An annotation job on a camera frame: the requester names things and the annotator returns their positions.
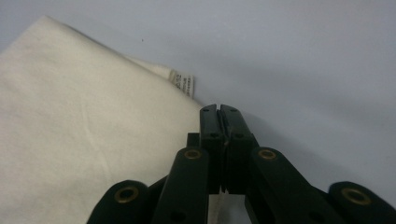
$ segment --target towel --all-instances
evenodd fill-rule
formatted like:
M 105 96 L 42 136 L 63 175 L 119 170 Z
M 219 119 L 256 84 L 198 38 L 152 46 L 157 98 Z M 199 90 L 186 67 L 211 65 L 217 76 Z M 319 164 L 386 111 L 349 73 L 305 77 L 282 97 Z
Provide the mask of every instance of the towel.
M 199 131 L 188 80 L 37 21 L 0 55 L 0 222 L 85 223 L 115 183 L 168 175 Z

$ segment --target white table surface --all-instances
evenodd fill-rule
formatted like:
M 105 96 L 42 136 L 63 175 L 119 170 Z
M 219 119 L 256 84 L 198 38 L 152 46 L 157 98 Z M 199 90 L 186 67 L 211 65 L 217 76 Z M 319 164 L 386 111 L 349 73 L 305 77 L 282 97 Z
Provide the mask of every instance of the white table surface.
M 42 15 L 195 75 L 198 102 L 239 108 L 312 185 L 396 206 L 396 1 L 0 0 L 0 50 Z M 225 223 L 248 223 L 226 200 Z

